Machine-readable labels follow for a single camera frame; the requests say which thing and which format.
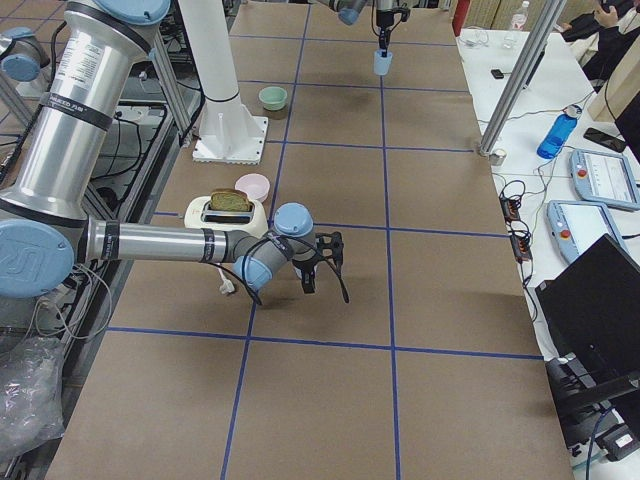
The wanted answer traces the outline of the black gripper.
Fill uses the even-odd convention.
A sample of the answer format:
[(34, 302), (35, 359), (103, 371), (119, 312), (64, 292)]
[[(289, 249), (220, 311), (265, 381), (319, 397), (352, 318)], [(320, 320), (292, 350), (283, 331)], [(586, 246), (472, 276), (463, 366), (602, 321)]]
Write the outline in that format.
[(293, 265), (301, 270), (301, 286), (305, 294), (316, 292), (316, 270), (319, 263), (328, 263), (338, 277), (342, 276), (344, 242), (340, 232), (314, 233), (314, 239), (310, 235), (293, 237), (292, 245), (298, 250)]

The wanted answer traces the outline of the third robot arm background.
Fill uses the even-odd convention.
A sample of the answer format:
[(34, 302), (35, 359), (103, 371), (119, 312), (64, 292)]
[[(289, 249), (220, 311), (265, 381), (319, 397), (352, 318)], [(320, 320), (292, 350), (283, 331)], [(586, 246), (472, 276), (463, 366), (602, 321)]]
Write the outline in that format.
[(31, 82), (51, 64), (49, 55), (28, 27), (1, 32), (1, 70), (18, 82)]

